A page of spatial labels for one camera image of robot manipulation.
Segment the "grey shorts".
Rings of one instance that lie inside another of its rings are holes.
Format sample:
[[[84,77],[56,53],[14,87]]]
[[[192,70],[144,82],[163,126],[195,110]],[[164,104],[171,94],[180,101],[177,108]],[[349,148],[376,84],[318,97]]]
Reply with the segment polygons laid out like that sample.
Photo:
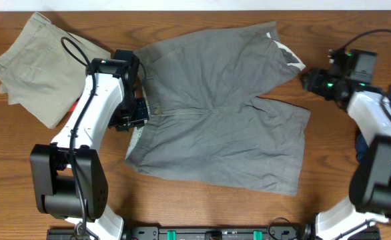
[[[126,163],[162,179],[294,196],[310,112],[264,94],[304,64],[274,22],[209,29],[152,43],[145,65],[147,123]]]

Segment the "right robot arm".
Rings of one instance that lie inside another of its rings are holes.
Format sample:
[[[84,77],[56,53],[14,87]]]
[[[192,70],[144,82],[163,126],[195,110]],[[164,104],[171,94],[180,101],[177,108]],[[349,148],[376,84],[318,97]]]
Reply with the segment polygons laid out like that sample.
[[[372,85],[376,54],[341,47],[330,52],[330,68],[313,68],[302,87],[334,101],[357,124],[368,150],[354,172],[349,195],[316,215],[299,239],[380,239],[378,223],[391,220],[391,106]]]

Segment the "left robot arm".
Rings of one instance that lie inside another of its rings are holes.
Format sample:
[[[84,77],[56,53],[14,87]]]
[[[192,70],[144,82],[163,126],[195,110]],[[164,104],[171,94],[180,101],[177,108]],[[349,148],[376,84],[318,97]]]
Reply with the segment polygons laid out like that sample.
[[[123,218],[107,205],[98,152],[107,129],[127,131],[149,120],[145,99],[135,93],[139,65],[127,50],[112,59],[94,58],[68,122],[50,144],[36,144],[30,154],[38,211],[85,230],[86,239],[126,237]]]

